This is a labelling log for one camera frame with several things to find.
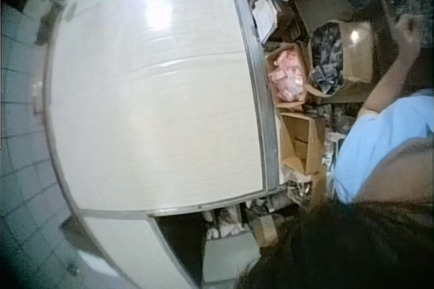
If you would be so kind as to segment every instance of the white tile wall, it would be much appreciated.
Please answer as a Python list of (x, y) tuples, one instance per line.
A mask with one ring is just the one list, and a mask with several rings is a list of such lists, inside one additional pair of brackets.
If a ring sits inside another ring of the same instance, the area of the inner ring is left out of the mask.
[(30, 256), (34, 269), (41, 266), (51, 252), (50, 246), (39, 231), (22, 246), (22, 249)]
[(36, 231), (36, 222), (25, 205), (9, 214), (5, 221), (20, 244), (23, 244)]
[(42, 161), (50, 158), (48, 151), (47, 136), (45, 132), (31, 134), (33, 157), (35, 161)]
[(19, 170), (33, 163), (30, 134), (8, 138), (7, 145), (14, 170)]
[(10, 38), (15, 38), (18, 32), (18, 23), (21, 21), (22, 14), (16, 9), (5, 5), (1, 12), (1, 34)]
[(12, 48), (9, 53), (9, 58), (6, 61), (6, 68), (31, 73), (33, 70), (33, 56), (35, 50), (32, 45), (12, 41)]
[(50, 205), (50, 208), (57, 212), (61, 208), (63, 208), (66, 205), (66, 201), (63, 198), (63, 194), (60, 190), (59, 185), (54, 185), (48, 188), (44, 191), (44, 195), (48, 200), (48, 204)]
[(22, 204), (24, 198), (16, 181), (15, 174), (1, 179), (1, 215), (5, 216)]
[(34, 166), (29, 166), (16, 172), (16, 180), (25, 200), (32, 198), (41, 191), (41, 185), (39, 184)]
[(47, 199), (42, 193), (28, 201), (27, 207), (38, 227), (42, 226), (42, 224), (53, 215), (53, 210), (50, 208)]
[(39, 118), (35, 117), (33, 112), (33, 105), (28, 106), (28, 130), (30, 132), (42, 132), (44, 131), (43, 123)]
[(59, 223), (56, 218), (49, 219), (41, 228), (41, 234), (47, 240), (50, 248), (53, 250), (64, 238), (63, 233), (59, 230)]
[(7, 260), (14, 257), (14, 253), (19, 249), (18, 242), (15, 240), (14, 235), (10, 231), (9, 227), (5, 223), (1, 223), (1, 241), (0, 252), (3, 258)]
[(38, 163), (36, 169), (43, 188), (47, 188), (56, 182), (56, 175), (54, 174), (51, 161)]
[(40, 268), (37, 276), (43, 277), (45, 281), (49, 280), (49, 284), (55, 286), (62, 281), (65, 273), (64, 265), (55, 254), (52, 254)]
[(12, 162), (11, 157), (9, 155), (9, 149), (7, 145), (6, 139), (1, 139), (1, 175), (7, 175), (12, 172)]
[(3, 104), (3, 122), (6, 136), (28, 133), (27, 106), (25, 104)]
[[(91, 270), (59, 230), (71, 211), (31, 104), (32, 75), (43, 71), (47, 53), (33, 41), (48, 6), (29, 0), (25, 14), (2, 7), (1, 258), (23, 288), (132, 288)], [(67, 273), (69, 263), (79, 267), (77, 277)]]
[(4, 102), (28, 102), (29, 74), (3, 69), (5, 85), (2, 94)]
[(7, 67), (8, 60), (12, 51), (14, 41), (9, 37), (3, 36), (3, 28), (1, 28), (1, 67)]

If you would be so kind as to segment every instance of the cardboard box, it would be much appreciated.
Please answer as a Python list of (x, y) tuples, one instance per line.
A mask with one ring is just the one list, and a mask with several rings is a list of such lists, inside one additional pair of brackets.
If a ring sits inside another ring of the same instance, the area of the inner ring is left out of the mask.
[[(267, 59), (265, 61), (265, 64), (267, 66), (267, 74), (273, 72), (276, 69), (276, 66), (274, 65), (274, 61), (276, 61), (276, 59), (279, 57), (280, 53), (284, 52), (285, 50), (296, 50), (298, 57), (299, 57), (299, 60), (300, 60), (303, 76), (304, 76), (303, 81), (304, 81), (304, 84), (306, 84), (307, 75), (308, 75), (306, 57), (303, 55), (303, 52), (302, 52), (300, 46), (297, 45), (296, 43), (285, 44), (267, 56)], [(306, 100), (294, 101), (294, 102), (283, 101), (282, 99), (280, 99), (278, 97), (277, 90), (275, 89), (274, 85), (270, 81), (269, 81), (268, 85), (269, 85), (269, 89), (271, 92), (271, 98), (273, 99), (273, 104), (275, 105), (276, 108), (300, 109), (301, 110), (301, 105), (304, 104), (304, 102)]]
[(280, 119), (281, 162), (304, 175), (323, 172), (325, 119), (301, 113), (281, 113)]
[[(341, 22), (339, 23), (340, 36), (342, 38), (342, 57), (344, 77), (343, 86), (334, 94), (324, 94), (321, 90), (315, 89), (313, 85), (306, 84), (307, 91), (318, 97), (329, 98), (331, 96), (346, 96), (365, 92), (366, 84), (371, 83), (373, 68), (373, 34), (369, 22)], [(311, 42), (307, 46), (309, 55), (309, 70), (314, 69), (312, 59)]]
[(279, 214), (269, 214), (254, 219), (250, 226), (253, 236), (260, 248), (272, 246), (279, 239), (279, 229), (285, 218)]

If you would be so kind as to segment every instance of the paper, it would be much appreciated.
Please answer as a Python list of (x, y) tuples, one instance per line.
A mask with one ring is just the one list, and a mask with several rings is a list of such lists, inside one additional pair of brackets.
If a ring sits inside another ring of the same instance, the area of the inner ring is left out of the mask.
[(259, 40), (264, 43), (277, 28), (277, 10), (272, 0), (257, 0), (253, 17), (258, 28)]

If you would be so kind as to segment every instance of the open cardboard box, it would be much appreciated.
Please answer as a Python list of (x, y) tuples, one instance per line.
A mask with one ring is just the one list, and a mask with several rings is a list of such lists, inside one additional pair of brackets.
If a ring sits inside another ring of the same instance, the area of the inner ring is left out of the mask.
[(280, 120), (281, 162), (305, 175), (323, 172), (325, 119), (281, 113)]
[[(302, 70), (303, 74), (303, 82), (304, 84), (307, 83), (307, 75), (308, 75), (308, 69), (307, 69), (307, 63), (306, 58), (304, 56), (304, 52), (302, 48), (296, 44), (296, 43), (287, 43), (285, 45), (282, 45), (279, 49), (275, 50), (271, 54), (267, 56), (266, 59), (266, 66), (267, 66), (267, 74), (273, 72), (276, 69), (276, 66), (274, 65), (274, 61), (279, 57), (280, 53), (286, 51), (286, 50), (295, 50), (298, 55), (298, 59), (300, 61), (300, 68)], [(307, 97), (307, 91), (306, 88), (304, 89), (304, 100), (303, 101), (294, 101), (294, 102), (286, 102), (277, 95), (277, 90), (275, 89), (275, 86), (268, 80), (269, 89), (271, 92), (271, 99), (273, 100), (273, 104), (276, 108), (285, 108), (285, 109), (296, 109), (301, 110), (301, 105), (306, 102)]]
[[(339, 24), (342, 39), (344, 84), (334, 94), (324, 94), (309, 82), (305, 88), (310, 94), (322, 98), (345, 96), (348, 93), (360, 94), (367, 91), (370, 88), (366, 87), (366, 84), (371, 83), (374, 74), (374, 36), (371, 24), (369, 22), (341, 22), (337, 20), (329, 22)], [(309, 70), (312, 71), (315, 67), (313, 66), (311, 41), (309, 41), (307, 51)]]

